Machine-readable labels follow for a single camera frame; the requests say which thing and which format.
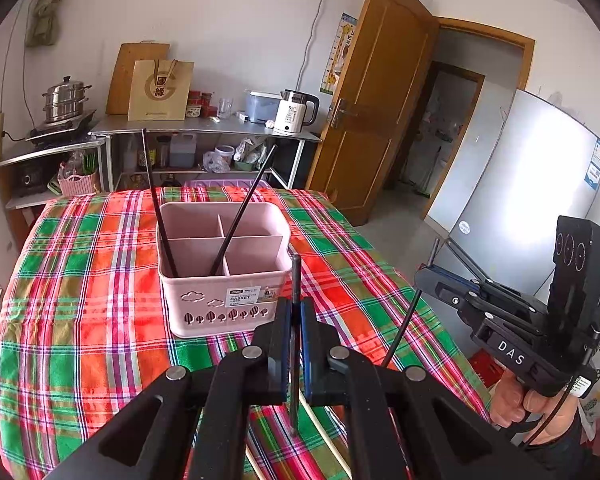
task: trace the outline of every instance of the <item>human hand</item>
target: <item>human hand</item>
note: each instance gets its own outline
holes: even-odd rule
[[[525,418],[525,410],[531,413],[542,413],[542,419],[538,421],[536,428],[544,422],[554,407],[558,404],[562,392],[555,397],[545,397],[538,392],[530,390],[524,394],[522,384],[510,370],[505,370],[496,391],[491,399],[491,420],[503,428],[508,428],[512,422],[521,422]],[[531,445],[545,444],[562,436],[570,428],[573,417],[578,411],[578,398],[569,395],[558,413],[552,418],[542,433],[540,433]],[[535,429],[529,431],[524,437],[526,442]]]

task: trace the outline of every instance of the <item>electric kettle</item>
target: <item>electric kettle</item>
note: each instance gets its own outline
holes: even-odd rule
[[[299,134],[303,126],[314,124],[320,107],[320,99],[315,95],[288,89],[280,92],[280,95],[282,95],[282,101],[278,106],[276,123],[273,126],[274,131],[281,134]],[[311,119],[305,121],[307,101],[314,104],[314,111]]]

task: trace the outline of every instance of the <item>cutting board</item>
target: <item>cutting board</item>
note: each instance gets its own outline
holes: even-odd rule
[[[129,110],[129,94],[134,66],[138,60],[167,59],[169,43],[123,43],[109,85],[107,114],[124,114]]]

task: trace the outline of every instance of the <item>metal screw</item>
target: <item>metal screw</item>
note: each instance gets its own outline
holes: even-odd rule
[[[171,366],[168,368],[166,375],[170,381],[179,381],[187,375],[187,369],[184,366]]]
[[[331,350],[329,350],[329,355],[340,361],[349,357],[349,349],[345,348],[344,346],[334,346]]]
[[[423,381],[424,378],[427,376],[427,373],[424,370],[424,368],[420,368],[419,366],[409,366],[405,368],[404,374],[407,376],[408,380],[415,381],[417,383]]]
[[[242,357],[245,359],[257,359],[262,355],[262,348],[256,345],[245,346],[242,349]]]

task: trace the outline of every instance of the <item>steel pot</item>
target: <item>steel pot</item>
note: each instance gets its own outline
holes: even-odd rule
[[[46,112],[46,122],[56,123],[81,116],[84,113],[84,102],[88,100],[88,97],[84,97],[45,106],[43,110]]]
[[[87,88],[91,88],[91,85],[85,86],[82,81],[72,81],[71,76],[67,75],[61,83],[49,87],[46,93],[42,94],[45,98],[45,108],[83,99]]]

